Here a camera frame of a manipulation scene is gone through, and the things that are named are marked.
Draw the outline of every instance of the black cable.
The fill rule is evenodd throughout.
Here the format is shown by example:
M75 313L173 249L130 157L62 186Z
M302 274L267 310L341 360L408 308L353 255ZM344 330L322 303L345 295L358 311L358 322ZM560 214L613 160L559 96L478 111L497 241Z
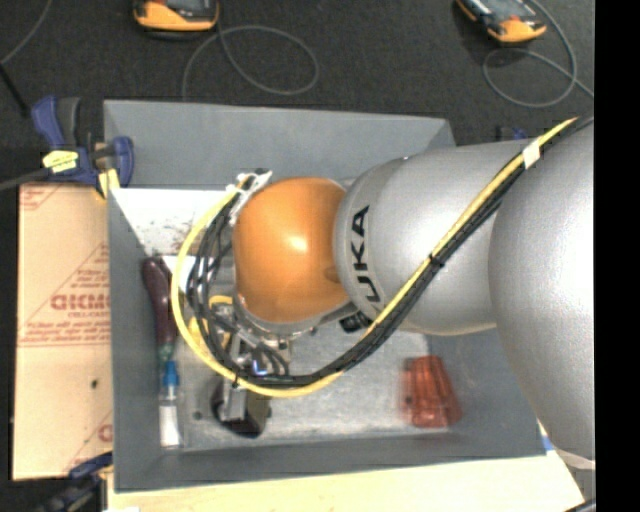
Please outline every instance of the black cable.
M232 206L232 204L228 205L225 210L230 211ZM231 248L231 243L227 243L224 246L222 244L222 231L225 225L226 223L222 222L220 217L218 217L217 219L214 219L214 221L211 222L208 226L205 234L203 235L201 245L198 249L196 261L193 266L193 270L190 273L188 284L189 295L193 299L196 299L193 300L192 307L194 307L194 310L196 311L196 317L198 318L200 330L202 333L206 333L206 335L203 337L205 339L205 342L207 343L207 346L213 353L220 353L221 350L225 353L227 352L222 348L222 345L219 342L218 335L212 326L218 325L222 327L223 330L229 333L235 333L235 331L237 331L237 328L235 326L231 325L224 317L215 313L215 306L212 307L208 305L208 297L211 294L211 286L215 281L223 257ZM216 251L217 253L214 255L213 261L206 265L206 261L208 259L211 259L215 247L218 248L218 250ZM201 293L197 293L197 290L195 290L198 285L202 287ZM202 322L203 317L207 319L206 325L204 324L204 322ZM254 349L254 351L256 352L256 354L264 354L275 369L281 368L282 372L285 375L289 373L287 362L276 350L261 342ZM223 359L226 359L227 363L232 362L230 357Z
M219 234L222 232L222 229L228 223L229 215L231 214L232 208L235 206L239 196L236 195L224 208L220 211L218 215L211 221L207 230L205 231L202 241L200 243L200 247L198 248L196 255L196 266L199 265L203 259L208 259L213 250L213 246L215 245L215 241L218 240ZM221 258L216 257L215 260L218 262L218 265L221 264ZM212 308L209 306L209 296L211 294L211 286L213 284L213 280L204 279L202 284L202 300L200 300L196 306L197 308L194 310L198 326L200 328L200 332L205 338L207 342L207 346L211 350L212 354L216 359L233 371L236 376L246 378L249 373L245 368L240 367L230 356L230 354L224 350L222 344L220 343L220 339L217 335L215 325L221 325L222 327L227 326L228 322L226 319L223 319L219 316L213 314ZM203 318L207 318L209 329L206 328L203 322Z
M2 62L0 62L0 77L2 77L2 81L7 86L7 89L9 89L11 96L13 96L13 99L18 105L18 108L20 109L20 115L24 118L28 118L30 115L29 105L27 105L27 102L24 101L24 98L20 94L20 91L18 91L18 88L13 83L13 80L11 80L9 73L7 73L7 70L4 69L4 65L2 64Z
M17 178L12 178L0 183L0 191L17 187L18 185L29 183L31 181L40 180L47 176L49 176L49 169L38 169L37 171L28 172L18 176Z
M221 7L221 10L224 11L224 8L222 6L222 2L220 0L219 0L219 4L220 4L220 7ZM282 31L282 30L278 30L278 29L272 28L272 27L266 27L266 26L263 26L263 25L242 25L242 26L223 29L222 25L220 23L220 18L222 18L222 14L219 16L218 22L216 23L217 32L214 33L212 36L208 37L198 48L196 48L196 50L191 54L191 57L187 61L187 65L185 66L185 70L184 70L184 72L182 74L182 83L181 83L181 86L180 86L180 93L181 93L183 101L186 101L186 99L188 97L188 94L187 94L187 83L188 83L188 80L189 80L189 74L191 73L191 68L193 66L193 63L196 61L196 59L198 58L200 53L207 46L209 46L211 43L213 43L214 41L216 41L218 39L220 40L220 45L222 47L224 55L229 60L230 64L233 66L233 68L236 70L236 72L242 78L244 78L247 82L249 82L254 87L257 87L261 91L268 92L268 93L271 93L271 94L278 94L280 96L295 96L297 94L302 94L304 92L307 92L310 89L312 89L313 87L315 87L316 83L320 79L320 64L318 63L318 59L317 59L315 53L313 52L313 50L311 48L309 48L309 46L307 46L304 43L304 41L302 41L301 39L299 39L299 38L297 38L297 37L295 37L295 36L293 36L293 35L291 35L291 34L289 34L287 32ZM306 85L304 85L302 87L299 87L299 88L296 88L296 89L276 89L274 87L268 87L268 86L258 82L253 77L251 77L237 63L237 61L233 58L233 54L231 53L231 50L229 49L229 46L228 46L227 41L226 41L226 37L228 35L231 35L231 34L234 34L234 33L238 33L238 32L251 32L251 31L274 34L276 36L282 37L283 39L286 39L289 42L299 46L307 54L307 56L310 58L310 60L311 60L311 62L313 64L314 71L313 71L313 77L311 78L311 80Z
M251 354L256 361L260 359L260 356L266 357L273 366L275 374L289 375L289 365L284 360L284 357L264 342L258 343L258 345L251 350Z
M42 9L42 12L40 13L40 17L35 22L33 27L31 27L31 30L29 30L28 34L22 38L22 41L20 41L13 50L11 50L4 57L2 57L2 59L0 59L0 64L6 64L7 62L9 62L18 54L20 50L22 50L22 48L24 48L31 41L33 36L35 36L36 32L38 32L38 30L40 29L40 26L44 22L44 19L47 17L47 13L49 12L49 8L51 7L52 3L53 0L47 0L44 9Z

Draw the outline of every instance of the clamp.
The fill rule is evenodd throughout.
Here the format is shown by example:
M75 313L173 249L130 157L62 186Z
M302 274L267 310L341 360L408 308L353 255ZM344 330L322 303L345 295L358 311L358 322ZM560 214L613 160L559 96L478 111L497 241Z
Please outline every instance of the clamp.
M104 480L99 473L111 465L113 453L107 452L76 466L68 474L70 485L32 512L76 512L94 496L104 498Z
M49 181L76 181L102 190L100 176L104 171L94 166L94 160L102 157L115 158L115 172L119 184L127 186L134 168L133 142L129 137L114 137L105 148L89 152L78 145L75 137L76 113L80 98L45 96L31 109L31 118L36 130L47 141L51 152L43 163Z

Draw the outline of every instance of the gray surface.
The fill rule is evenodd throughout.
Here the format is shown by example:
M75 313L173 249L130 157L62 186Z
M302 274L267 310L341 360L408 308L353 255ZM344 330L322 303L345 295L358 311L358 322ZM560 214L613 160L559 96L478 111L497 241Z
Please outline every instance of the gray surface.
M358 176L374 165L452 146L443 119L152 101L105 101L105 137L133 139L132 186L226 184L246 169Z
M592 125L555 143L514 185L495 222L489 267L498 329L522 389L554 445L589 460L595 460L593 133Z
M156 107L152 105L150 108L155 111ZM305 168L323 167L321 162L314 160L313 156L321 158L317 152L318 147L325 147L324 135L331 138L331 134L334 133L331 128L340 124L340 119L344 119L343 116L336 115L335 122L327 122L324 125L330 133L316 132L313 137L307 134L309 137L304 144L305 151L299 153L307 155L308 165ZM371 124L376 125L375 129L381 133L392 131L397 134L405 127L405 123L378 122L382 118L368 117L367 119ZM351 155L352 165L345 167L347 169L345 172L348 173L358 169L361 162L369 157L368 147L357 145L355 142L350 144L347 137L350 133L353 141L359 140L362 134L360 127L368 124L364 119L361 121L363 125L357 127L351 125L350 130L342 133L343 147L352 146L354 151ZM194 118L191 122L201 127L203 119ZM416 138L422 140L425 147L429 143L428 137L434 135L428 128L429 123L423 125L425 131L420 137L418 133L414 133ZM292 141L281 139L273 142L277 142L278 150L272 148L271 151L283 155L295 154L297 151L295 147L298 144L297 141L293 141L291 148L289 143ZM186 154L190 152L191 147L176 146L173 152ZM260 145L247 146L244 143L243 148L245 151L255 149L258 153L263 150ZM225 149L237 151L238 148L235 145L218 148L220 161L225 159L232 161L232 155L225 156ZM405 150L404 147L398 149L399 154L393 157L402 156ZM242 159L244 158L249 157L243 153ZM140 174L146 178L151 177L144 173ZM175 179L172 176L175 177L176 174L158 170L154 176L160 181L169 180L169 183L174 183ZM205 176L197 173L195 176L193 180L202 184ZM149 179L147 184L155 181L155 177ZM227 177L214 177L213 180L224 183ZM318 413L318 416L314 417L311 411L307 415L313 421L307 421L309 418L305 419L301 415L296 418L295 410L289 409L287 412L287 407L295 408L296 402L283 401L282 404L278 403L274 406L274 412L277 409L277 414L280 415L277 420L274 419L274 425L284 425L284 415L291 414L292 419L295 419L299 425L297 439L296 436L288 438L281 432L281 437L272 439L269 445L266 442L269 438L266 436L263 446L258 446L260 441L256 443L244 440L239 443L235 439L233 442L236 445L230 446L222 445L217 439L212 440L210 432L209 434L205 432L198 441L202 449L188 453L163 453L159 445L157 427L158 369L153 341L152 309L140 275L140 264L145 257L145 248L113 200L109 202L109 222L113 318L114 450L117 460L115 486L117 490L298 477L309 474L452 462L466 458L515 457L542 453L536 419L506 364L495 331L473 337L433 340L434 352L444 358L465 412L463 419L451 429L416 431L405 425L399 425L393 418L390 420L388 417L367 416L366 402L363 400L372 401L371 403L374 404L372 410L375 407L388 408L389 402L386 402L386 405L383 402L382 406L378 403L376 406L377 398L374 393L366 392L366 384L358 390L360 394L357 398L362 401L358 404L361 415L358 428L354 429L353 418L345 415L344 410L348 406L353 406L355 397L344 390L340 392L338 387L340 382L337 382L326 390L326 393L333 394L333 400L330 403L318 402L324 413ZM407 343L403 343L405 336L413 336L413 338L407 338ZM403 355L415 353L418 344L422 342L420 335L395 336L372 356L371 361L365 361L361 367L354 369L351 375L344 376L342 385L348 385L350 379L361 378L363 382L371 381L371 374L366 366L368 363L385 366L383 363L386 358L397 362ZM298 350L302 352L304 347L300 344ZM374 389L375 384L370 382L370 388ZM326 413L329 414L329 419L334 420L333 422L327 421ZM386 423L387 426L378 428L377 425L380 422ZM305 433L304 429L308 425L315 431ZM349 435L344 435L344 432L339 435L341 428L351 429ZM209 443L207 449L204 449L205 441ZM212 442L217 443L215 447L211 444Z
M436 148L362 175L342 202L336 229L340 280L370 318L415 272L465 208L528 141ZM364 237L353 217L363 208ZM490 217L449 259L403 323L403 328L438 335L495 327L488 279ZM366 270L354 271L363 249ZM381 301L367 300L371 279Z

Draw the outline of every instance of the black carpet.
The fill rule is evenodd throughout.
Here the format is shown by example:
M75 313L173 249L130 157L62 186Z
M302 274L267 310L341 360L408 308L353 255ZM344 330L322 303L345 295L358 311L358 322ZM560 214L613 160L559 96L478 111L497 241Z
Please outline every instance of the black carpet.
M105 98L149 98L230 105L278 106L370 113L414 114L447 119L458 145L496 140L496 128L528 136L575 115L591 114L594 88L595 0L545 0L570 50L550 27L528 49L571 71L580 85L550 65L502 50L489 61L490 77L503 94L543 108L517 105L489 87L483 63L497 45L464 18L452 0L355 1L226 0L223 29L264 25L300 38L317 59L318 80L295 95L265 92L230 65L220 41L194 61L205 40L160 41L147 37L131 15L130 0L54 0L38 31L8 60L29 33L47 0L0 0L0 61L24 101L49 94L79 96L78 133L102 136ZM312 60L272 33L229 32L227 42L256 80L276 89L298 89L314 76ZM37 167L43 147L29 119L0 82L0 180ZM64 481L8 482L15 344L15 191L0 193L0 511L29 510ZM82 510L95 510L91 502Z

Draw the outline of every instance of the blue clamp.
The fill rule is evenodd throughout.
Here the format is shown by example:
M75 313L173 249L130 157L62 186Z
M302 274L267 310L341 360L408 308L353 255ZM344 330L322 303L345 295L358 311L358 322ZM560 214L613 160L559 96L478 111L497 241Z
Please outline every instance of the blue clamp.
M107 452L73 468L68 475L71 483L45 503L35 507L32 512L77 511L100 493L99 488L103 480L98 472L111 464L113 464L113 454Z
M131 181L134 168L133 142L129 137L115 137L106 148L89 152L79 146L75 137L76 111L80 98L45 96L31 109L31 118L36 130L42 135L52 151L69 150L78 155L70 168L54 172L50 170L49 181L77 181L100 190L99 176L102 171L95 168L93 160L113 156L115 169L121 186Z

